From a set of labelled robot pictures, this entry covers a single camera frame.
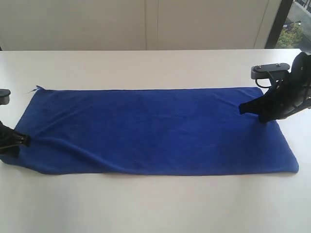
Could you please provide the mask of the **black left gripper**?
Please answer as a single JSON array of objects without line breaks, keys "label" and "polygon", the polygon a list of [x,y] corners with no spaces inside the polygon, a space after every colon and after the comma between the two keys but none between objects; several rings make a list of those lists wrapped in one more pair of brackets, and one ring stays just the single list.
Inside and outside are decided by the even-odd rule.
[{"label": "black left gripper", "polygon": [[29,147],[31,137],[26,134],[16,133],[13,129],[0,123],[0,154],[18,158],[19,145]]}]

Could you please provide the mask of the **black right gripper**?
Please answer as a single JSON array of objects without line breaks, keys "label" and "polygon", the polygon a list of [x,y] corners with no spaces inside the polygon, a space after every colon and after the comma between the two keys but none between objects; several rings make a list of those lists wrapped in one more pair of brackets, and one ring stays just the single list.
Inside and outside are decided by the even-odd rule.
[{"label": "black right gripper", "polygon": [[311,79],[279,82],[274,90],[263,97],[239,105],[240,114],[252,113],[259,116],[261,123],[285,119],[311,107]]}]

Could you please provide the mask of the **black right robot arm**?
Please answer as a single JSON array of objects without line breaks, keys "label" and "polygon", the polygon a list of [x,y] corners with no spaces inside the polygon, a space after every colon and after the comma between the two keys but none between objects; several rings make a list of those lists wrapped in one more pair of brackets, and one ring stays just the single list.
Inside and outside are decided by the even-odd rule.
[{"label": "black right robot arm", "polygon": [[286,119],[311,107],[311,56],[299,53],[292,65],[275,63],[251,68],[251,79],[268,79],[267,92],[254,100],[239,105],[241,114],[258,115],[261,123]]}]

